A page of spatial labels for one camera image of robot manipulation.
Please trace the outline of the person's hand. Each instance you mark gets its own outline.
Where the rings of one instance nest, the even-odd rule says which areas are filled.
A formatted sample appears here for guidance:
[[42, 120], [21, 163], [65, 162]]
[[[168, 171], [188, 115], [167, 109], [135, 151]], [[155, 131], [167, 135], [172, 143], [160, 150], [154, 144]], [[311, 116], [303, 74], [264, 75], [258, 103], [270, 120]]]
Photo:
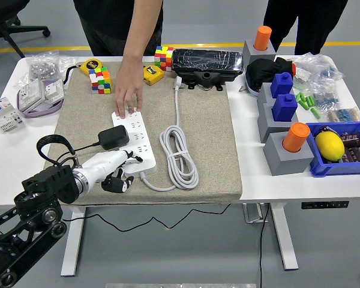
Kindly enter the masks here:
[[136, 110], [143, 107], [143, 57], [124, 56], [116, 75], [115, 113], [125, 118], [126, 107], [129, 113], [134, 112], [133, 95], [136, 96]]

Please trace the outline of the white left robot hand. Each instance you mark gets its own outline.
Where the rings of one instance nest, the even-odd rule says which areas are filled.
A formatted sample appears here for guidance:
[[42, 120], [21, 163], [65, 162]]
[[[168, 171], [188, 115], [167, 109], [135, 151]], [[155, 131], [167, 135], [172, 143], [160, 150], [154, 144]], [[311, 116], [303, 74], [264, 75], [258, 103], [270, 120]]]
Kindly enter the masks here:
[[133, 151], [118, 150], [99, 152], [81, 165], [81, 168], [75, 168], [74, 175], [83, 179], [83, 193], [88, 194], [95, 183], [102, 182], [122, 166], [129, 158], [135, 158], [138, 162], [143, 159]]

